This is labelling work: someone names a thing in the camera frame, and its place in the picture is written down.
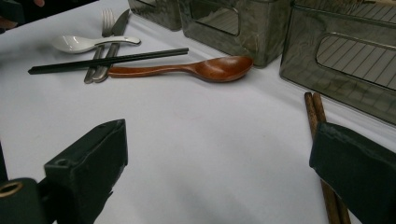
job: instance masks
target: wooden stick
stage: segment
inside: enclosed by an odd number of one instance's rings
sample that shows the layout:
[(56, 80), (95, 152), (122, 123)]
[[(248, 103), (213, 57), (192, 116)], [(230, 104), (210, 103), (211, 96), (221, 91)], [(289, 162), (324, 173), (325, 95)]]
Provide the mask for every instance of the wooden stick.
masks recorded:
[[(315, 137), (317, 126), (319, 122), (325, 122), (326, 116), (323, 105), (320, 100), (320, 95), (316, 92), (314, 96), (310, 92), (304, 95), (306, 112), (308, 114), (309, 126), (311, 129), (312, 138)], [(330, 224), (350, 224), (349, 213), (347, 207), (332, 191), (332, 188), (323, 180), (320, 180), (320, 185), (323, 192), (323, 198), (326, 205), (327, 217)]]
[[(318, 117), (318, 122), (326, 122), (327, 121), (326, 115), (324, 113), (323, 103), (321, 102), (320, 94), (318, 92), (314, 92), (312, 98), (314, 102), (315, 111)], [(338, 216), (340, 217), (340, 222), (342, 224), (350, 224), (350, 218), (349, 218), (349, 213), (347, 211), (347, 206), (340, 199), (340, 197), (338, 197), (338, 195), (336, 195), (335, 193), (333, 194), (337, 203), (337, 210), (338, 210)]]

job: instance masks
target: gray mesh container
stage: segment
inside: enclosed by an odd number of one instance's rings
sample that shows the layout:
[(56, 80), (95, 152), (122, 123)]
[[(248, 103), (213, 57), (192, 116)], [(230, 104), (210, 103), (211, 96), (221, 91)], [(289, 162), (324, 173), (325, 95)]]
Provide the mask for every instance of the gray mesh container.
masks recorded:
[(128, 0), (132, 12), (171, 30), (181, 29), (177, 0)]
[(183, 33), (264, 67), (283, 50), (290, 0), (179, 0)]
[(296, 0), (280, 75), (396, 124), (396, 2)]

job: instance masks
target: fork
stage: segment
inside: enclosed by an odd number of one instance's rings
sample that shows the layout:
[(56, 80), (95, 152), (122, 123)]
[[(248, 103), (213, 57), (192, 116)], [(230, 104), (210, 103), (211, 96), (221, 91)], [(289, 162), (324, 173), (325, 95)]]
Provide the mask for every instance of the fork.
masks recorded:
[[(111, 29), (115, 23), (115, 19), (113, 16), (113, 11), (110, 8), (105, 8), (102, 11), (102, 37), (112, 36)], [(94, 59), (98, 59), (101, 57), (103, 50), (105, 49), (105, 45), (99, 45), (96, 48), (96, 52), (93, 55)], [(93, 82), (92, 75), (95, 73), (96, 68), (90, 67), (87, 71), (87, 75), (85, 75), (84, 82), (86, 84), (90, 84)]]

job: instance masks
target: white ceramic spoon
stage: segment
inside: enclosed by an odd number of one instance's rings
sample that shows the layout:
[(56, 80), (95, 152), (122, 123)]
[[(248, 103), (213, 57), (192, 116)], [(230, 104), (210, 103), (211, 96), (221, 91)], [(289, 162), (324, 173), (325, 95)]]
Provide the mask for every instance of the white ceramic spoon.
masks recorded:
[(74, 35), (61, 35), (52, 40), (52, 46), (66, 53), (82, 53), (95, 46), (111, 42), (125, 42), (139, 45), (140, 39), (130, 36), (111, 36), (100, 39), (88, 39)]

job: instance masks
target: spoon handle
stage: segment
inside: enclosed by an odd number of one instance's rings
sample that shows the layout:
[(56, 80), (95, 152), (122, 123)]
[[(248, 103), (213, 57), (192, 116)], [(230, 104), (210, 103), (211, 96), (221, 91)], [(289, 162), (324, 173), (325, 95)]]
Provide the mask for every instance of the spoon handle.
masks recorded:
[(133, 37), (133, 36), (111, 36), (106, 38), (94, 39), (94, 45), (100, 45), (105, 43), (112, 43), (112, 42), (127, 42), (131, 44), (140, 44), (140, 39)]
[(112, 67), (110, 77), (151, 77), (167, 72), (193, 72), (188, 64), (163, 65), (154, 67)]

